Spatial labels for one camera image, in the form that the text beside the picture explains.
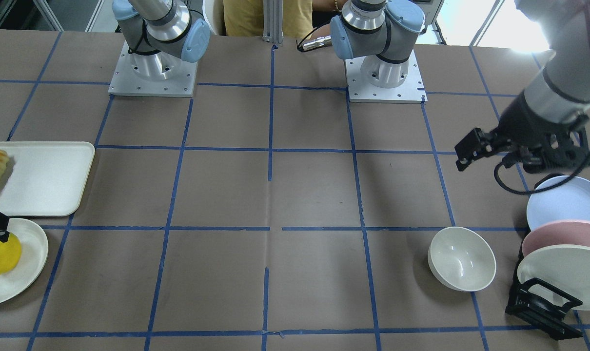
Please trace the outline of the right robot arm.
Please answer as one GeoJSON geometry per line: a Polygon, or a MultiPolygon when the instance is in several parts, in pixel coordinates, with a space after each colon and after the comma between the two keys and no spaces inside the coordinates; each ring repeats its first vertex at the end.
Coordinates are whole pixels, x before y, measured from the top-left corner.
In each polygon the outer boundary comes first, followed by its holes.
{"type": "Polygon", "coordinates": [[[114,10],[122,34],[0,30],[0,145],[85,144],[93,160],[79,174],[86,192],[62,211],[43,203],[66,196],[55,188],[31,211],[3,213],[51,217],[54,230],[168,233],[193,102],[147,91],[192,91],[172,79],[191,76],[182,64],[199,60],[210,31],[179,0],[114,10]]]}

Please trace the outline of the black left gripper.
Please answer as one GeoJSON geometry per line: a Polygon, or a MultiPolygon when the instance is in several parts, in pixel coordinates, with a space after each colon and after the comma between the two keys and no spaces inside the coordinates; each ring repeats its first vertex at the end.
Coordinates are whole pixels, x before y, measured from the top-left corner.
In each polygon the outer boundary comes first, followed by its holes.
{"type": "Polygon", "coordinates": [[[529,174],[584,169],[590,164],[588,121],[587,114],[577,114],[565,123],[548,121],[532,111],[521,93],[501,114],[493,131],[473,128],[460,140],[454,147],[456,167],[462,172],[476,160],[508,152],[529,174]]]}

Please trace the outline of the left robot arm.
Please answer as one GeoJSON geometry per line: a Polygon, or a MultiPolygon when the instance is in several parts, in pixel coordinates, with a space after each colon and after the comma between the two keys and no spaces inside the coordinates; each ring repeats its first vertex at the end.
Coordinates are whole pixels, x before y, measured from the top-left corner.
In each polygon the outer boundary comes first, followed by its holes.
{"type": "Polygon", "coordinates": [[[464,171],[505,153],[504,166],[529,174],[574,171],[589,155],[590,0],[517,0],[516,8],[542,27],[554,54],[485,133],[475,128],[455,146],[464,171]]]}

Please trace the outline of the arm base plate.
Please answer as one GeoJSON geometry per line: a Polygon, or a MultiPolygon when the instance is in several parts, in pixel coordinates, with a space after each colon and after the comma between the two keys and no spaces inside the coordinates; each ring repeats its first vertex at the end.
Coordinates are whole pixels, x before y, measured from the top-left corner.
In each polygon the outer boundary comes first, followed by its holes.
{"type": "Polygon", "coordinates": [[[132,54],[124,43],[108,93],[126,97],[193,97],[197,63],[167,53],[132,54]]]}
{"type": "Polygon", "coordinates": [[[414,51],[407,61],[391,64],[377,56],[344,60],[349,100],[361,103],[420,104],[426,89],[414,51]]]}

